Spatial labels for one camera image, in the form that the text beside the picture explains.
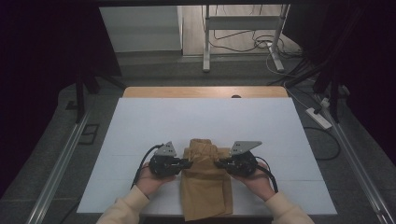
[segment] wall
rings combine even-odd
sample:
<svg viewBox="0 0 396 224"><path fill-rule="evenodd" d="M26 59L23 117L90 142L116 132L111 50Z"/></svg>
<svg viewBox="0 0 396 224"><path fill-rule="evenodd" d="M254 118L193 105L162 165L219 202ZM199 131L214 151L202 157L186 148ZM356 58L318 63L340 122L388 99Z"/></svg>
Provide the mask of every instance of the wall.
<svg viewBox="0 0 396 224"><path fill-rule="evenodd" d="M178 7L101 7L116 52L181 50Z"/></svg>

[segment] gray floor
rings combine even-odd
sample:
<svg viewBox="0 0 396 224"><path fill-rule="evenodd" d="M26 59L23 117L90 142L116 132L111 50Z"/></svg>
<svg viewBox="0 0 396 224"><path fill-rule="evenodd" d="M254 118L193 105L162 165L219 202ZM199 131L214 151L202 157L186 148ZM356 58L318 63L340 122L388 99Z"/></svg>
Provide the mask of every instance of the gray floor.
<svg viewBox="0 0 396 224"><path fill-rule="evenodd" d="M264 86L268 81L279 78L279 75L268 71L265 66L265 56L213 57L210 73L202 72L200 57L182 58L179 53L120 54L119 62L123 77L117 77L117 79L128 86ZM284 60L284 65L290 70L297 62L299 62L298 59L288 59ZM93 102L88 124L100 125L97 137L92 145L76 147L43 223L61 223L67 212L77 204L88 183L117 101L122 95L122 91L117 87L100 78L98 81L102 87L101 91L87 98L88 101ZM300 84L299 88L312 93L312 84L312 81L307 80ZM315 106L306 94L295 89L291 91L305 105ZM75 101L74 86L60 93L59 105L48 129L19 176L1 199L1 223L25 223L29 217L35 200L74 126L76 111L65 110L69 101ZM295 105L303 126L318 127L305 114L305 107L296 101ZM344 100L340 100L339 105L341 123L349 140L358 150L363 165L379 188L392 214L396 214L395 166L351 114ZM306 133L317 157L326 157L334 152L335 143L327 135L315 131L306 131ZM319 161L318 166L326 181L338 216L313 217L316 223L379 223L343 152L335 160ZM64 223L94 223L99 216L98 214L76 214L74 210ZM265 218L233 220L213 218L201 223L258 221L268 220ZM183 223L182 218L154 217L146 218L144 222Z"/></svg>

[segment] white table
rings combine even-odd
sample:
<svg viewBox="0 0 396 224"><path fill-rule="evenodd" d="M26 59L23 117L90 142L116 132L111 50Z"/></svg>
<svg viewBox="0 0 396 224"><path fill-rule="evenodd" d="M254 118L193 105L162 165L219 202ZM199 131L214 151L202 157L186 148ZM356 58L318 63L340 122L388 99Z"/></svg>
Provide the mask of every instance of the white table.
<svg viewBox="0 0 396 224"><path fill-rule="evenodd" d="M279 187L309 215L334 215L335 208L290 98L121 98L78 208L103 213L128 193L147 150L172 141L179 157L192 138L218 147L236 140L262 141L252 149L265 158ZM182 216L180 175L151 197L147 216ZM271 216L263 202L233 180L231 216Z"/></svg>

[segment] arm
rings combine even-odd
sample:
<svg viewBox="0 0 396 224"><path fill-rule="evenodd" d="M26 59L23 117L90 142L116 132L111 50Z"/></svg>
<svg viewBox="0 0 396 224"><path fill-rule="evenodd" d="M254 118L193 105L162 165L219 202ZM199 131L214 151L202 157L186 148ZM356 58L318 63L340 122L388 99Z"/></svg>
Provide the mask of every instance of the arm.
<svg viewBox="0 0 396 224"><path fill-rule="evenodd" d="M175 176L169 176L159 179L151 173L148 164L145 163L136 185L125 197L117 199L107 208L97 223L138 223L140 211L149 203L149 195L157 191L162 184L175 178Z"/></svg>
<svg viewBox="0 0 396 224"><path fill-rule="evenodd" d="M233 176L244 183L254 194L259 196L274 216L274 224L311 224L312 219L298 205L291 203L286 196L275 193L268 176L259 169L249 177Z"/></svg>

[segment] power strip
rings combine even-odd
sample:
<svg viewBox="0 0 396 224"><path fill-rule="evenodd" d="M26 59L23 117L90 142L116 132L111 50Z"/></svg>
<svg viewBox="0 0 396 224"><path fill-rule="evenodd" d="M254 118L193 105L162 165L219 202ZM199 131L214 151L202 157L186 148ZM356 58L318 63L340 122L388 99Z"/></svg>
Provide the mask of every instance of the power strip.
<svg viewBox="0 0 396 224"><path fill-rule="evenodd" d="M320 125L320 127L322 127L322 129L324 130L330 129L332 125L329 123L329 121L323 118L319 113L315 114L314 111L315 109L312 107L305 110L305 112L309 115L309 117L311 117L314 121L316 121L317 124Z"/></svg>

